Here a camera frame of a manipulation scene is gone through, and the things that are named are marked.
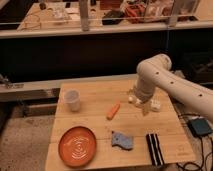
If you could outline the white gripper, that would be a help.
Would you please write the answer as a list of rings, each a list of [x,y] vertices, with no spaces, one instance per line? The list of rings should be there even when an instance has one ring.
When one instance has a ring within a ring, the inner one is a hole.
[[[150,111],[149,100],[153,97],[155,90],[153,88],[133,87],[134,95],[144,104],[142,104],[142,114],[146,116]]]

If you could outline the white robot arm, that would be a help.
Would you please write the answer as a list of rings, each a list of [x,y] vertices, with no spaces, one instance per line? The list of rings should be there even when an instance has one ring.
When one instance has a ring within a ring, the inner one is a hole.
[[[166,54],[141,61],[137,65],[138,78],[133,86],[135,96],[146,103],[159,87],[213,123],[213,90],[176,76],[170,72],[171,67],[171,59]]]

